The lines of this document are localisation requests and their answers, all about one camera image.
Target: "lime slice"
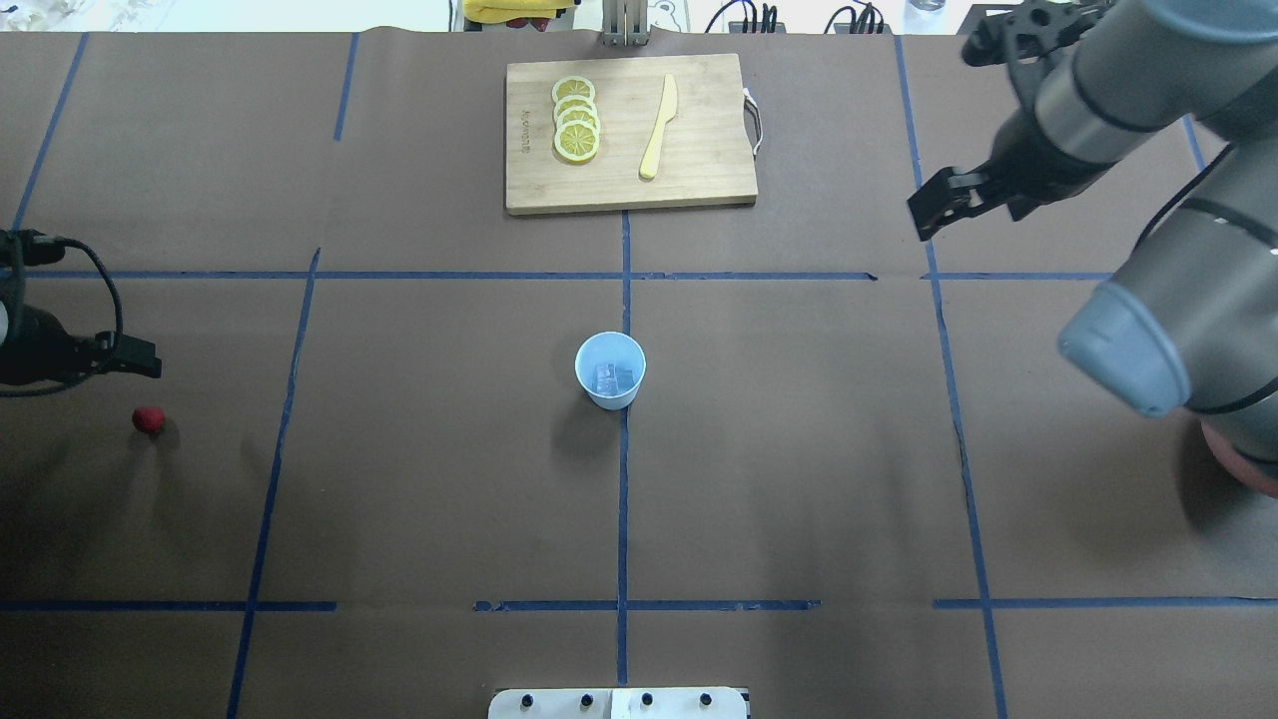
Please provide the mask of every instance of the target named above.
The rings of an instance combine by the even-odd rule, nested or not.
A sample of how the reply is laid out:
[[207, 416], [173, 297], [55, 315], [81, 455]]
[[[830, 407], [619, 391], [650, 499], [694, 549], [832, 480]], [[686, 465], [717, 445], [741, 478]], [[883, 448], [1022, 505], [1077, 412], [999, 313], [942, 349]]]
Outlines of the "lime slice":
[[599, 130], [585, 120], [569, 120], [555, 130], [555, 151], [569, 162], [585, 162], [599, 151]]
[[594, 83], [581, 75], [567, 75], [555, 83], [551, 89], [551, 100], [558, 102], [569, 95], [580, 95], [587, 100], [594, 100]]
[[596, 115], [599, 114], [599, 109], [594, 106], [594, 101], [589, 97], [583, 95], [565, 95], [558, 102], [555, 103], [555, 116], [557, 117], [562, 115], [564, 110], [567, 110], [569, 107], [585, 107]]
[[573, 120], [581, 120], [594, 125], [594, 129], [599, 129], [599, 114], [589, 107], [583, 107], [580, 105], [569, 107], [564, 110], [555, 117], [555, 126], [561, 126], [564, 123], [570, 123]]

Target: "wooden cutting board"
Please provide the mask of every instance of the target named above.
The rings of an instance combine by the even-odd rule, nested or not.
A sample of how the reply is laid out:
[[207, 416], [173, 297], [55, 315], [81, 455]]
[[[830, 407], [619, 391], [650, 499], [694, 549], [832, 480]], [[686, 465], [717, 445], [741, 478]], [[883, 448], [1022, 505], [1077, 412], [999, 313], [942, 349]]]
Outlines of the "wooden cutting board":
[[[679, 115], [666, 125], [661, 169], [639, 178], [666, 73]], [[594, 83], [602, 138], [589, 162], [555, 152], [551, 88], [565, 75]], [[516, 63], [506, 66], [506, 209], [511, 215], [640, 207], [746, 204], [759, 194], [745, 133], [736, 55]]]

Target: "red fruit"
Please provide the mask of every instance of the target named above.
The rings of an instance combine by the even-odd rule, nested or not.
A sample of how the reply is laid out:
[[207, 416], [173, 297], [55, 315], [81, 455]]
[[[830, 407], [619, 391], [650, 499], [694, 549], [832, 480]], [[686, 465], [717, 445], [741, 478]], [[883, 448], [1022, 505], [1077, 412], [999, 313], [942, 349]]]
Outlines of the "red fruit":
[[133, 427], [142, 434], [157, 435], [164, 432], [164, 410], [138, 407], [133, 411]]

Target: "yellow towel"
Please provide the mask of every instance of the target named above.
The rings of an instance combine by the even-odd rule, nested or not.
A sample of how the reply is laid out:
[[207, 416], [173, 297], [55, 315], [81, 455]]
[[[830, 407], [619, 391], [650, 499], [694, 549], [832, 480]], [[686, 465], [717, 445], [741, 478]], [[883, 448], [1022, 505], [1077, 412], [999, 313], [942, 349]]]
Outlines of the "yellow towel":
[[461, 11], [470, 22], [496, 24], [519, 18], [553, 18], [575, 5], [573, 0], [465, 0]]

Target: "yellow knife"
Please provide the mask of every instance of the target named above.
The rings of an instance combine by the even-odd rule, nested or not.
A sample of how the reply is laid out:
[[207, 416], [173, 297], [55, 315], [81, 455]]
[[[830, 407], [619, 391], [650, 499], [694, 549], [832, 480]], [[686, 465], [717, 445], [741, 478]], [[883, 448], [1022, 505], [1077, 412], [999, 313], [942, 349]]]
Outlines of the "yellow knife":
[[674, 120], [677, 112], [679, 88], [675, 87], [675, 75], [666, 74], [666, 82], [661, 87], [661, 106], [657, 107], [657, 124], [652, 126], [648, 148], [644, 149], [643, 160], [639, 161], [639, 176], [643, 179], [657, 176], [657, 165], [661, 161], [661, 140], [666, 134], [666, 123]]

